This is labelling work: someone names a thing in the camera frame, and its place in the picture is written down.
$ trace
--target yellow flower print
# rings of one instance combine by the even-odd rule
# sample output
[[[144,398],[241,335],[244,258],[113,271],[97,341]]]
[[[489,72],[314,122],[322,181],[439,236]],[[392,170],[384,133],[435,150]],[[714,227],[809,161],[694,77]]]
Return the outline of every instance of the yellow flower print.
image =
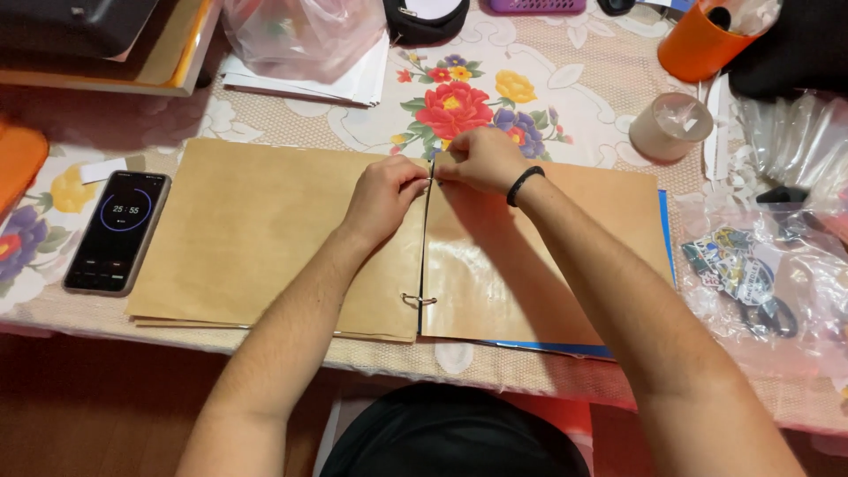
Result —
[[[74,164],[61,175],[53,179],[50,184],[50,194],[53,195],[53,207],[60,212],[80,213],[82,207],[91,199],[98,190],[97,183],[82,185],[80,179],[80,162]]]
[[[516,103],[529,103],[536,98],[535,89],[530,80],[515,71],[501,70],[494,76],[496,84],[494,89],[504,98],[511,99]]]
[[[455,80],[460,81],[468,81],[468,78],[471,78],[471,72],[466,70],[465,66],[454,66],[450,69],[450,77]]]

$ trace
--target lace tablecloth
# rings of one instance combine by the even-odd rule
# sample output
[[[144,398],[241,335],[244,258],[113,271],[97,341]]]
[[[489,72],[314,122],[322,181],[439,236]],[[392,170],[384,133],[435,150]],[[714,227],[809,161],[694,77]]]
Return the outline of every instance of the lace tablecloth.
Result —
[[[59,285],[103,187],[81,185],[79,166],[144,154],[148,171],[173,175],[190,137],[431,157],[454,136],[444,110],[462,108],[460,129],[511,121],[510,134],[527,157],[656,174],[672,196],[748,200],[759,186],[744,157],[734,160],[727,181],[710,185],[700,151],[654,166],[630,146],[630,121],[657,94],[696,90],[656,60],[669,29],[644,6],[611,18],[595,0],[576,16],[492,16],[475,4],[451,42],[390,51],[382,103],[372,109],[240,93],[220,79],[190,98],[0,88],[0,105],[41,128],[52,144],[0,236],[0,323],[232,353],[245,332],[136,328],[123,314],[125,300],[68,295]],[[214,69],[228,51],[220,31],[209,51]],[[741,139],[738,127],[732,131]],[[670,206],[676,231],[673,200]],[[335,339],[325,365],[635,406],[615,364],[486,345]],[[751,381],[782,425],[848,434],[829,380]]]

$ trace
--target phone screen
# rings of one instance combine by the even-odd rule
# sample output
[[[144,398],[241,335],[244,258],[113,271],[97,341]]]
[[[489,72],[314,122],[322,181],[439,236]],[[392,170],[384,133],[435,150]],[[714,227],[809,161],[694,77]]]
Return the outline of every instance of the phone screen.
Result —
[[[165,176],[115,172],[65,276],[72,289],[121,291],[153,220]]]

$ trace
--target white paper stack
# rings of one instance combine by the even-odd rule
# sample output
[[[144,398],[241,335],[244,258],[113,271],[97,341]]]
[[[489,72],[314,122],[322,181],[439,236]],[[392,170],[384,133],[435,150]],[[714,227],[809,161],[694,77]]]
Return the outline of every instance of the white paper stack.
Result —
[[[382,96],[382,82],[386,75],[387,60],[388,33],[384,31],[380,41],[332,84],[260,76],[249,70],[234,54],[230,54],[224,62],[222,72],[225,85],[243,91],[325,100],[333,103],[377,106]]]

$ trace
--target smartphone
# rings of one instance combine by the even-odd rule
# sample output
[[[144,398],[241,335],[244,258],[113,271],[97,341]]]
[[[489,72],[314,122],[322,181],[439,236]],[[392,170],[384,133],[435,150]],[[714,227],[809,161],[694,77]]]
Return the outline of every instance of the smartphone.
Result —
[[[127,296],[165,206],[170,177],[115,171],[88,222],[63,286],[76,293]]]

